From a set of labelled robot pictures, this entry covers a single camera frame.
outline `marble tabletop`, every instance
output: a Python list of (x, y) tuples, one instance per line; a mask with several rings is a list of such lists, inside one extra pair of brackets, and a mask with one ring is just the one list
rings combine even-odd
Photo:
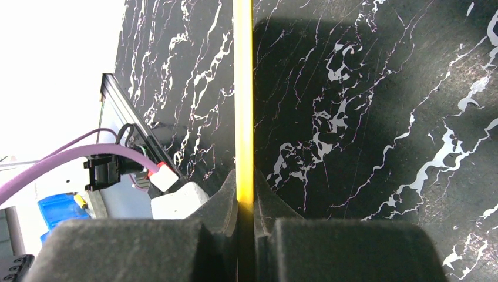
[[(127, 0), (116, 59), (210, 194), (235, 162), (231, 3)], [(255, 0), (253, 22), (255, 163), (276, 194), (306, 218), (418, 224), (448, 279), (495, 280), (498, 1)]]

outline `purple cable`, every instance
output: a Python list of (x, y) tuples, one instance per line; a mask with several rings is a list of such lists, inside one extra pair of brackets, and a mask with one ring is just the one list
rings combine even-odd
[(90, 132), (88, 132), (88, 133), (85, 133), (84, 135), (79, 136), (79, 137), (78, 137), (78, 138), (76, 138), (75, 140), (73, 140), (73, 141), (71, 141), (71, 142), (69, 142), (69, 143), (65, 144), (64, 146), (62, 146), (62, 147), (58, 148), (57, 150), (55, 150), (55, 151), (53, 151), (51, 154), (49, 154), (47, 157), (44, 157), (42, 160), (45, 160), (45, 159), (46, 159), (46, 158), (48, 158), (48, 157), (51, 157), (51, 156), (53, 156), (53, 155), (55, 155), (55, 154), (58, 154), (59, 152), (62, 152), (62, 151), (64, 151), (65, 149), (67, 149), (67, 148), (69, 148), (69, 147), (73, 146), (73, 145), (74, 145), (74, 144), (76, 144), (77, 142), (80, 142), (81, 140), (83, 140), (83, 139), (87, 138), (88, 136), (90, 136), (90, 135), (92, 135), (92, 134), (94, 134), (94, 133), (97, 133), (97, 132), (101, 132), (101, 131), (107, 131), (107, 132), (110, 132), (110, 133), (112, 133), (112, 135), (114, 135), (114, 138), (117, 138), (117, 134), (116, 134), (116, 132), (114, 132), (114, 130), (109, 129), (109, 128), (97, 128), (97, 129), (94, 129), (94, 130), (92, 130), (92, 131), (90, 131)]
[(0, 204), (3, 204), (24, 186), (30, 184), (35, 179), (49, 172), (50, 170), (63, 165), (79, 157), (86, 157), (94, 154), (115, 154), (134, 160), (152, 173), (159, 171), (157, 164), (149, 160), (139, 152), (116, 144), (92, 144), (76, 147), (37, 162), (32, 167), (26, 169), (2, 187), (0, 187)]

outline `thin purple wire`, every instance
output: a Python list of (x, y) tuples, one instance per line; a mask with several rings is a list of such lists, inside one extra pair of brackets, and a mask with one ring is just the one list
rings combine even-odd
[(69, 142), (69, 143), (65, 144), (64, 146), (62, 146), (62, 147), (58, 148), (57, 150), (55, 150), (55, 151), (53, 151), (52, 153), (50, 153), (47, 157), (44, 157), (42, 160), (45, 160), (45, 159), (46, 159), (46, 158), (48, 158), (48, 157), (51, 157), (51, 156), (53, 156), (53, 155), (56, 155), (56, 154), (58, 154), (58, 153), (60, 153), (60, 152), (64, 151), (65, 149), (67, 149), (67, 148), (69, 148), (69, 147), (73, 146), (73, 145), (74, 145), (74, 144), (76, 144), (77, 142), (80, 142), (81, 140), (83, 140), (83, 139), (87, 138), (88, 136), (90, 136), (90, 135), (92, 135), (92, 134), (94, 134), (94, 133), (97, 133), (97, 132), (102, 132), (102, 131), (110, 132), (110, 133), (112, 133), (112, 135), (114, 135), (114, 138), (117, 138), (117, 134), (116, 134), (116, 132), (114, 132), (114, 130), (109, 129), (109, 128), (97, 128), (97, 129), (94, 129), (94, 130), (92, 130), (92, 131), (90, 131), (90, 132), (85, 133), (84, 135), (79, 136), (79, 137), (78, 137), (78, 138), (76, 138), (75, 140), (73, 140), (73, 141), (71, 141), (71, 142)]
[(128, 159), (134, 160), (135, 162), (141, 164), (143, 167), (149, 169), (152, 173), (156, 173), (159, 171), (159, 168), (154, 162), (152, 162), (146, 156), (140, 154), (139, 152), (127, 147), (116, 144), (85, 145), (69, 149), (46, 159), (40, 160), (32, 167), (26, 169), (25, 171), (5, 183), (2, 187), (0, 187), (0, 204), (3, 204), (15, 193), (20, 191), (24, 186), (30, 184), (35, 179), (39, 178), (50, 170), (79, 157), (86, 157), (95, 154), (115, 154), (127, 157)]

